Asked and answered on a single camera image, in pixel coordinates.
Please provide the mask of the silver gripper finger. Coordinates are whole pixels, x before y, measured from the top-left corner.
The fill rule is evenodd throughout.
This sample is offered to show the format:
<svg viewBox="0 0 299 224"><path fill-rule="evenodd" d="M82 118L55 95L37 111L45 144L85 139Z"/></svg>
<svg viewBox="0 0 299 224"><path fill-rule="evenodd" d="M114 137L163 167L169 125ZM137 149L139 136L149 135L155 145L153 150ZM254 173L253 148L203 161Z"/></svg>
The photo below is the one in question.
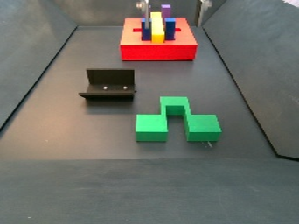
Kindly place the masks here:
<svg viewBox="0 0 299 224"><path fill-rule="evenodd" d="M202 26L203 15L207 9L213 6L211 0L198 0L198 15L197 15L197 26Z"/></svg>
<svg viewBox="0 0 299 224"><path fill-rule="evenodd" d="M141 0L137 3L137 8L143 12L145 15L145 28L150 28L150 0Z"/></svg>

